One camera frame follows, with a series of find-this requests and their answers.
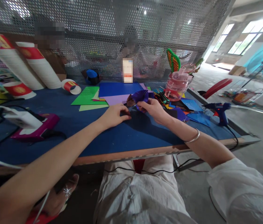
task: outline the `cardboard box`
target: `cardboard box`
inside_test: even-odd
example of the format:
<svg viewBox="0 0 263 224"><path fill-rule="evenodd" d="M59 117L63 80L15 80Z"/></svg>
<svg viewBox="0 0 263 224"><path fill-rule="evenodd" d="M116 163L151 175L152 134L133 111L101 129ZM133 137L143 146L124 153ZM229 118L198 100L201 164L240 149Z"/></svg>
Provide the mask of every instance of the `cardboard box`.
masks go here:
<svg viewBox="0 0 263 224"><path fill-rule="evenodd" d="M234 67L229 71L229 75L239 76L246 72L246 67L234 65Z"/></svg>

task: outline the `white sleeve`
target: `white sleeve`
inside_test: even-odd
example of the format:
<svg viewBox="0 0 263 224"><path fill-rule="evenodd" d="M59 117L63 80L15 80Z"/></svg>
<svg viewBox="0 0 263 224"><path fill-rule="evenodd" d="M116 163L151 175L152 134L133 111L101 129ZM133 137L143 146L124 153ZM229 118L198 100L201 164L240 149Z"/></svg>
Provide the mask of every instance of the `white sleeve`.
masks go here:
<svg viewBox="0 0 263 224"><path fill-rule="evenodd" d="M227 223L263 223L263 176L234 158L207 179Z"/></svg>

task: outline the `hand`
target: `hand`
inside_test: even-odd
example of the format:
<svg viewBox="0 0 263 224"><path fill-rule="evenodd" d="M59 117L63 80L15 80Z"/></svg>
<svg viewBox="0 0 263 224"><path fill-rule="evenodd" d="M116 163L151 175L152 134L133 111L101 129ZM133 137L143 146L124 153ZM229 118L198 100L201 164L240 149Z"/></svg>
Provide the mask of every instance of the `hand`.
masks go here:
<svg viewBox="0 0 263 224"><path fill-rule="evenodd" d="M120 116L120 112L123 111L127 115ZM110 106L106 112L97 120L97 122L102 125L104 130L109 129L111 127L115 127L118 124L122 123L125 120L130 120L130 112L128 108L123 104L116 104Z"/></svg>
<svg viewBox="0 0 263 224"><path fill-rule="evenodd" d="M148 103L138 102L138 107L142 112L148 112L156 123L167 126L173 117L171 117L160 105L156 99L149 98Z"/></svg>

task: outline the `stack of paper cups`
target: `stack of paper cups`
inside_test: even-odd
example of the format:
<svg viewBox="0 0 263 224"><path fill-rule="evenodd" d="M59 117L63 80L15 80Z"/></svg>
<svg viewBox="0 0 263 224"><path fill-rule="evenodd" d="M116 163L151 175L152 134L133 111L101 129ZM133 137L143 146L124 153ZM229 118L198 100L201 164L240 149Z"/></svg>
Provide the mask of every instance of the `stack of paper cups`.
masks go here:
<svg viewBox="0 0 263 224"><path fill-rule="evenodd" d="M34 43L16 42L29 65L49 89L61 87L61 81Z"/></svg>
<svg viewBox="0 0 263 224"><path fill-rule="evenodd" d="M26 66L9 40L0 34L0 60L31 90L45 88L44 83Z"/></svg>

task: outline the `red stool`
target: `red stool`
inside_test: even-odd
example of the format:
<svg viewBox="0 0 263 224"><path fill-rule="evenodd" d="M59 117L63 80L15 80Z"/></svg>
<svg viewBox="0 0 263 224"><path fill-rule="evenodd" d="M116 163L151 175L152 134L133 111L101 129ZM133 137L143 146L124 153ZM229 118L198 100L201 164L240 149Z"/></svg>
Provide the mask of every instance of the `red stool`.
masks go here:
<svg viewBox="0 0 263 224"><path fill-rule="evenodd" d="M209 98L211 95L219 91L220 89L224 88L225 86L229 85L233 79L223 79L218 83L214 84L207 92L205 91L198 91L198 93L204 97L205 99Z"/></svg>
<svg viewBox="0 0 263 224"><path fill-rule="evenodd" d="M141 171L144 167L145 159L133 160L134 163L134 170L136 173L141 174Z"/></svg>

